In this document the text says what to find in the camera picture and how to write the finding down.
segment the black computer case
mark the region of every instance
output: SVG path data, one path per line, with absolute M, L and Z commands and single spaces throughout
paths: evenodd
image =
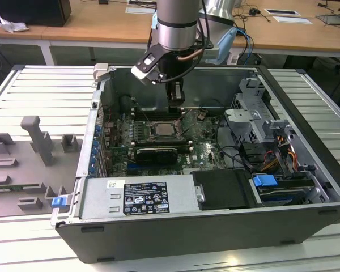
M 0 1 L 0 16 L 14 23 L 63 27 L 70 14 L 69 0 Z

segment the copper tube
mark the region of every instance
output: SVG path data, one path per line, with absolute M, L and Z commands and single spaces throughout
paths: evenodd
M 187 55 L 185 57 L 178 56 L 176 59 L 178 61 L 190 61 L 190 60 L 192 60 L 193 58 L 195 58 L 197 55 L 199 55 L 202 52 L 203 52 L 203 49 L 198 49 L 198 50 L 194 51 L 194 53 L 192 53 L 190 55 Z

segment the motherboard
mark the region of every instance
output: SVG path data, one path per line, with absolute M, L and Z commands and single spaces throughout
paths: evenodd
M 215 141 L 218 116 L 204 109 L 173 115 L 119 114 L 105 125 L 110 177 L 181 175 L 226 169 Z

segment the label sticker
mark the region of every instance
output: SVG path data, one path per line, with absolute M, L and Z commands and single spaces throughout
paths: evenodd
M 124 184 L 124 214 L 169 213 L 166 182 Z
M 125 185 L 125 180 L 108 180 L 107 189 L 110 188 L 123 188 Z

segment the desk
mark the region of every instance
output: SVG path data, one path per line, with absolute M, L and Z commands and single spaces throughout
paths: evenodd
M 315 17 L 330 13 L 318 7 L 319 0 L 247 0 L 257 5 L 262 14 L 264 9 L 296 10 L 302 17 Z M 31 44 L 40 46 L 47 65 L 54 65 L 51 46 L 83 46 L 103 48 L 145 48 L 150 33 L 151 15 L 127 14 L 126 4 L 110 2 L 98 5 L 97 1 L 71 0 L 72 14 L 62 28 L 33 27 L 27 32 L 10 34 L 0 29 L 0 44 Z M 329 2 L 337 11 L 340 2 Z M 235 8 L 234 14 L 241 13 Z M 254 53 L 285 54 L 301 56 L 340 57 L 340 28 L 325 26 L 317 18 L 312 24 L 278 23 L 269 17 L 248 18 L 245 23 L 253 37 Z M 240 19 L 236 20 L 243 27 Z M 237 37 L 232 54 L 239 54 L 245 46 L 243 37 Z
M 301 16 L 315 17 L 316 15 L 330 14 L 331 11 L 318 7 L 322 0 L 247 0 L 247 4 L 256 5 L 264 16 L 270 15 L 265 9 L 295 10 Z M 340 9 L 340 2 L 328 2 L 328 7 Z M 233 14 L 248 13 L 249 7 L 235 8 Z M 273 17 L 249 17 L 245 22 L 247 33 L 254 40 L 254 53 L 283 54 L 318 57 L 340 57 L 340 27 L 325 26 L 317 18 L 308 19 L 312 24 L 279 23 Z M 236 19 L 239 27 L 243 28 L 240 19 Z M 244 38 L 235 39 L 233 48 L 238 51 L 244 47 Z

